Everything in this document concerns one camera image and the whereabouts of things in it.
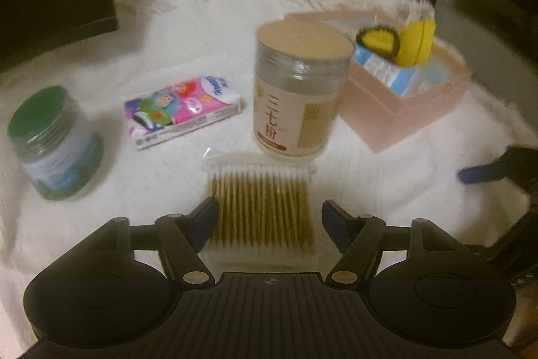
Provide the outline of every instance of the pink tissue pack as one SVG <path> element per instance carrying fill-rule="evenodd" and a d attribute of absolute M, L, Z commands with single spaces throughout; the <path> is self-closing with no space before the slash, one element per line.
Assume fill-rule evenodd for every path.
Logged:
<path fill-rule="evenodd" d="M 238 114 L 241 96 L 225 78 L 203 76 L 125 103 L 130 137 L 137 149 L 181 136 Z"/>

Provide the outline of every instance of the pink storage box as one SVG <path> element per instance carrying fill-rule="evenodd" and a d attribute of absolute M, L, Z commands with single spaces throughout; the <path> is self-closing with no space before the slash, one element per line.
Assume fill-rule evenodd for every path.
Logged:
<path fill-rule="evenodd" d="M 296 20 L 350 23 L 375 19 L 396 29 L 403 25 L 380 11 L 338 11 L 291 14 Z M 344 86 L 338 113 L 370 146 L 380 152 L 402 141 L 451 112 L 461 101 L 472 72 L 450 49 L 434 43 L 432 55 L 448 66 L 454 76 L 418 95 L 400 98 L 356 62 Z"/>

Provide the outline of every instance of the jar lid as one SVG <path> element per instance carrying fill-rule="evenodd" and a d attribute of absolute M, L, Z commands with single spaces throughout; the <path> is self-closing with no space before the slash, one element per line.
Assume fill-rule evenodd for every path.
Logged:
<path fill-rule="evenodd" d="M 258 41 L 275 51 L 306 60 L 349 59 L 354 44 L 324 24 L 284 19 L 262 26 Z"/>
<path fill-rule="evenodd" d="M 47 87 L 17 109 L 7 127 L 11 140 L 30 140 L 47 130 L 65 106 L 67 90 L 62 86 Z"/>

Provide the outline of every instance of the jar label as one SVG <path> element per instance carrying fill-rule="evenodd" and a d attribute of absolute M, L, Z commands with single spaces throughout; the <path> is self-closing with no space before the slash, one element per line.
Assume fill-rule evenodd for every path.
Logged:
<path fill-rule="evenodd" d="M 269 149 L 281 154 L 316 153 L 329 139 L 339 94 L 339 91 L 327 95 L 295 94 L 256 77 L 256 138 Z"/>
<path fill-rule="evenodd" d="M 79 117 L 60 145 L 45 157 L 23 164 L 23 170 L 34 184 L 54 192 L 67 192 L 78 183 L 78 168 L 92 162 L 94 139 L 87 120 Z"/>

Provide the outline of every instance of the jar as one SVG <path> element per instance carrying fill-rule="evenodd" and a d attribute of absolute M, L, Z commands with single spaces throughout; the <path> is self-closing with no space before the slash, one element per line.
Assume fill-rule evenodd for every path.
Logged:
<path fill-rule="evenodd" d="M 44 88 L 23 102 L 7 134 L 25 174 L 47 200 L 77 193 L 103 156 L 101 137 L 61 86 Z"/>
<path fill-rule="evenodd" d="M 337 114 L 354 44 L 323 24 L 292 19 L 258 30 L 254 134 L 287 156 L 321 151 Z"/>

